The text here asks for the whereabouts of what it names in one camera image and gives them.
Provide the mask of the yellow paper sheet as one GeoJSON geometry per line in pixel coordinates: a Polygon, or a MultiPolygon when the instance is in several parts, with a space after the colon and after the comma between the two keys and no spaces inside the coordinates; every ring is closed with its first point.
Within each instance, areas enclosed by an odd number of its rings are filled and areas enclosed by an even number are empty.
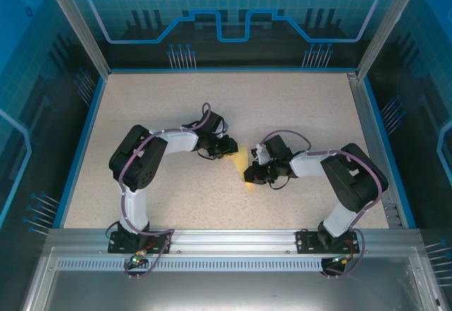
{"type": "Polygon", "coordinates": [[[252,183],[246,182],[244,178],[244,172],[249,167],[249,152],[247,148],[244,146],[240,146],[238,148],[238,151],[230,155],[229,158],[234,163],[234,166],[236,167],[239,173],[241,181],[246,186],[248,192],[252,192],[253,187],[252,183]]]}

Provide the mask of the blue table border strip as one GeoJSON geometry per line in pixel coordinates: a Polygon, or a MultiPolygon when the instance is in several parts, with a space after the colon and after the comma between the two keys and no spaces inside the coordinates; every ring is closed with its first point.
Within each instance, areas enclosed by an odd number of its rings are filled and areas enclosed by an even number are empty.
{"type": "Polygon", "coordinates": [[[64,226],[106,84],[107,81],[103,78],[100,78],[97,82],[95,93],[90,104],[66,184],[61,195],[59,207],[56,211],[56,216],[54,217],[54,222],[52,224],[53,229],[60,229],[64,226]]]}
{"type": "Polygon", "coordinates": [[[383,125],[383,118],[375,94],[372,90],[371,83],[367,76],[364,78],[364,88],[366,90],[369,103],[371,105],[372,113],[374,114],[376,125],[378,126],[378,134],[381,139],[380,149],[383,152],[383,162],[386,166],[387,177],[389,181],[389,188],[386,191],[391,194],[394,204],[397,206],[400,223],[403,228],[417,228],[415,218],[412,213],[408,196],[405,192],[403,182],[400,177],[400,173],[396,164],[396,160],[393,155],[393,151],[389,142],[388,134],[383,125]]]}

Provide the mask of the grey metal tray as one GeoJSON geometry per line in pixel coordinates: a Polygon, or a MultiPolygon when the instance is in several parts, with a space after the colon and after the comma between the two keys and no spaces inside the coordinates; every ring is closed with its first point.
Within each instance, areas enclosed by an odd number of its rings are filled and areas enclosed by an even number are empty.
{"type": "Polygon", "coordinates": [[[41,258],[21,311],[443,311],[421,254],[321,259],[321,272],[57,271],[41,258]]]}

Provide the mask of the blue printed side panel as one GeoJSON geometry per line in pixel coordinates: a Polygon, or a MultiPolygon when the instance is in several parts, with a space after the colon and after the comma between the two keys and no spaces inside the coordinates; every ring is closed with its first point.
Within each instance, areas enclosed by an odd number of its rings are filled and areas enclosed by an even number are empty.
{"type": "Polygon", "coordinates": [[[57,0],[0,0],[0,311],[21,311],[100,75],[57,0]]]}
{"type": "MultiPolygon", "coordinates": [[[[391,2],[372,6],[368,43],[391,2]]],[[[366,76],[430,260],[438,305],[452,311],[452,0],[410,0],[366,76]]]]}

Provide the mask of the long aluminium base rail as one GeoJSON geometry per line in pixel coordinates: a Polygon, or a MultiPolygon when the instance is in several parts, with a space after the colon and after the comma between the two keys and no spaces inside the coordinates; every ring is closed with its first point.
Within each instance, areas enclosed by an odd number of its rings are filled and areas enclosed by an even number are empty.
{"type": "MultiPolygon", "coordinates": [[[[361,250],[370,257],[408,257],[424,254],[416,229],[364,229],[361,250]]],[[[42,254],[49,256],[101,256],[108,239],[102,229],[52,229],[42,254]]],[[[173,257],[279,257],[297,254],[294,230],[177,230],[169,253],[173,257]]]]}

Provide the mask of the aluminium side rail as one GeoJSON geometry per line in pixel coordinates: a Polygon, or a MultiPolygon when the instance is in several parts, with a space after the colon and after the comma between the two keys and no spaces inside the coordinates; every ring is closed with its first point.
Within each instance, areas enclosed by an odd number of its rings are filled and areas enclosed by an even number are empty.
{"type": "Polygon", "coordinates": [[[347,75],[357,114],[364,134],[369,158],[382,171],[388,180],[388,189],[381,196],[381,205],[389,228],[406,228],[403,208],[393,171],[383,144],[377,115],[372,106],[369,92],[363,81],[355,73],[347,75]]]}

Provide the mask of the aluminium frame post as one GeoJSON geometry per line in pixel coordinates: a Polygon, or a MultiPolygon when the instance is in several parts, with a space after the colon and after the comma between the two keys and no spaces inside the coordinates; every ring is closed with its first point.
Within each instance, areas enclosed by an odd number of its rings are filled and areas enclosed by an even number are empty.
{"type": "Polygon", "coordinates": [[[383,20],[381,21],[375,35],[371,39],[371,42],[369,43],[369,46],[357,67],[357,81],[364,81],[365,76],[368,74],[371,66],[376,61],[376,58],[394,29],[396,23],[400,20],[400,17],[409,1],[410,0],[392,0],[391,5],[388,7],[383,20]]]}
{"type": "Polygon", "coordinates": [[[66,19],[73,28],[84,50],[87,52],[99,75],[107,80],[111,74],[110,67],[104,58],[93,34],[74,0],[56,0],[66,19]]]}

